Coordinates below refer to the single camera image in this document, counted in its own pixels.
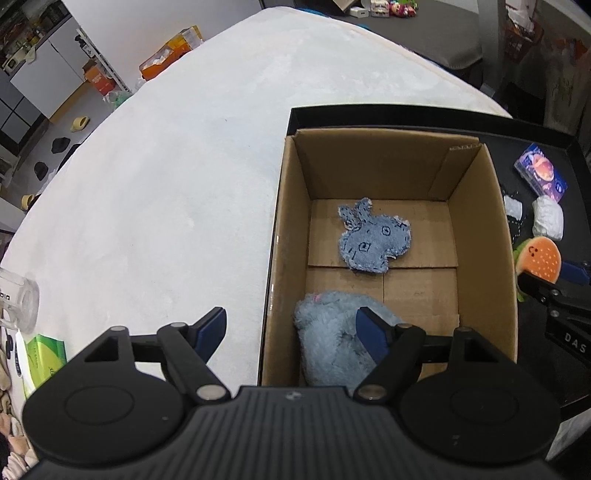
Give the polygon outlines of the hamburger plush toy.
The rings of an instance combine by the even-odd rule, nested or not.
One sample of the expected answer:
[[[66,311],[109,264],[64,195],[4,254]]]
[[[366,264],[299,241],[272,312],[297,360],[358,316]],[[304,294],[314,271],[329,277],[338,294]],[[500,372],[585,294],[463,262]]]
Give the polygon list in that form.
[[[556,243],[545,236],[523,241],[513,250],[515,274],[523,272],[555,284],[560,276],[562,257]]]

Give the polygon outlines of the grey fluffy plush toy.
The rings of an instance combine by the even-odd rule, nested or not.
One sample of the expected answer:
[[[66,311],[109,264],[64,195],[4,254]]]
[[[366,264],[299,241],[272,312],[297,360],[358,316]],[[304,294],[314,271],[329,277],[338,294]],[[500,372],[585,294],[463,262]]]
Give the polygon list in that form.
[[[301,369],[308,385],[356,389],[376,367],[356,334],[356,312],[368,307],[391,326],[401,322],[388,307],[363,294],[325,291],[305,295],[294,310]]]

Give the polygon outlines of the white soft bundle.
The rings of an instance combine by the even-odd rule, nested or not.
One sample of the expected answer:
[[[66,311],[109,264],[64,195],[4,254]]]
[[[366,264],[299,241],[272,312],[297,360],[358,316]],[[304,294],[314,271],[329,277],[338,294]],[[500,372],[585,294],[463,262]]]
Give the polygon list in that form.
[[[549,196],[540,196],[532,204],[535,237],[544,236],[561,241],[564,235],[564,214],[561,206]]]

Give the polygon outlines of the denim fabric animal toy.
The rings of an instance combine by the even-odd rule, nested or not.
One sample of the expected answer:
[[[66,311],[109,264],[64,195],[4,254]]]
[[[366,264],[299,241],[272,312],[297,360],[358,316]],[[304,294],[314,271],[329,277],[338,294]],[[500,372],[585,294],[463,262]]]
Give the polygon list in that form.
[[[389,261],[411,247],[410,222],[399,216],[374,215],[370,198],[356,201],[354,207],[341,205],[338,214],[346,228],[339,239],[339,254],[352,270],[385,274]]]

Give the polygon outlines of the purple planet tissue pack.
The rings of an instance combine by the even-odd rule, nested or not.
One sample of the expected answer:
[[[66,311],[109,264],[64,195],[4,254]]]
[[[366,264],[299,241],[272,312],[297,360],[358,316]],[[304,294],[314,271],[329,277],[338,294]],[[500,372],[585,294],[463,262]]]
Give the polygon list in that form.
[[[567,182],[535,143],[524,150],[514,168],[538,196],[546,195],[559,203],[568,189]]]

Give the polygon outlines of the brown cardboard box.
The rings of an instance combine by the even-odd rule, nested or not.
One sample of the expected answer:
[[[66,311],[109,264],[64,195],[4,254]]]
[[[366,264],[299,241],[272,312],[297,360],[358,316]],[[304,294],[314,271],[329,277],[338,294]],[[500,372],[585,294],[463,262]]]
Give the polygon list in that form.
[[[470,327],[515,358],[512,246],[488,147],[384,128],[301,129],[281,164],[262,364],[266,386],[311,379],[298,302],[361,294],[435,335]]]

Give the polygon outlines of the black tray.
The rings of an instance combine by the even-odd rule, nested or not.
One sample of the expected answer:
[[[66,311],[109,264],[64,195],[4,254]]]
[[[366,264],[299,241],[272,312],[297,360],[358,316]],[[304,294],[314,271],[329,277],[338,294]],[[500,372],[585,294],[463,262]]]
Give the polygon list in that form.
[[[590,172],[567,134],[493,115],[396,105],[299,107],[284,143],[259,381],[304,379],[294,310],[305,296],[363,294],[432,335],[476,329],[573,416],[590,405],[589,345],[545,336],[545,308],[513,297],[511,254],[532,236],[533,204],[564,214],[559,288],[588,297]],[[398,216],[411,245],[383,274],[339,254],[342,216]]]

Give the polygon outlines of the green tissue pack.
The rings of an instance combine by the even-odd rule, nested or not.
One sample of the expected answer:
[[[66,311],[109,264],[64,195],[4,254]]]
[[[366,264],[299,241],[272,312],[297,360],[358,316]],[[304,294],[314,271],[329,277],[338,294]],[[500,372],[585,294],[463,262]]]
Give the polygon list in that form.
[[[22,370],[24,395],[28,398],[67,363],[65,343],[37,334],[25,344]]]

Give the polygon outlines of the yellow slipper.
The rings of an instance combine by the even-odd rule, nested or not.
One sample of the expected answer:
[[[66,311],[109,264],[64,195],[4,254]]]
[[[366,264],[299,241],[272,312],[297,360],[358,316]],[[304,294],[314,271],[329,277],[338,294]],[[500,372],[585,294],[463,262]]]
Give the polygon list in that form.
[[[72,133],[81,132],[89,125],[89,123],[90,118],[88,116],[76,117],[70,125],[70,131]]]

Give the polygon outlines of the red plastic basket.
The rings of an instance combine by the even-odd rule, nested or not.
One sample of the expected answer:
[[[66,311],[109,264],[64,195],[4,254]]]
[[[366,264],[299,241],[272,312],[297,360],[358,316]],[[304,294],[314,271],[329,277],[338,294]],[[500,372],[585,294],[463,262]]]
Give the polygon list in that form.
[[[536,19],[537,1],[506,1],[505,6],[505,55],[519,63],[541,42],[544,29]]]

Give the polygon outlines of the white kitchen cabinet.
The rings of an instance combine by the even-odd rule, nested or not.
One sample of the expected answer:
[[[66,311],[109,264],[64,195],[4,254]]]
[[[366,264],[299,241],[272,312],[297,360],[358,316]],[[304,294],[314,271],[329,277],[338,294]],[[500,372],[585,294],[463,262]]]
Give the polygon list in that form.
[[[78,35],[79,25],[70,18],[43,38],[31,63],[22,63],[10,76],[10,83],[46,118],[85,82],[83,67],[90,57],[75,40]]]

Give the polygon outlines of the orange snack box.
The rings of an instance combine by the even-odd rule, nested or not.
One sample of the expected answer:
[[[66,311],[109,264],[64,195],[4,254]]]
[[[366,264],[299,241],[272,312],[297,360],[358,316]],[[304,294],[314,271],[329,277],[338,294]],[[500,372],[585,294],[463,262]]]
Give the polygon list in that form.
[[[141,78],[145,81],[155,78],[182,56],[197,49],[203,42],[204,36],[197,25],[181,30],[139,66]]]

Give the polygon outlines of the small toys on seat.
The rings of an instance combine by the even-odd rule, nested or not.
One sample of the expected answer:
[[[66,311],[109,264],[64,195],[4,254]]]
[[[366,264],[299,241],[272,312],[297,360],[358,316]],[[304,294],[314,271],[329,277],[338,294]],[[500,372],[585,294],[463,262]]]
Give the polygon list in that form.
[[[413,18],[417,11],[415,0],[361,0],[349,8],[349,15],[355,18]]]

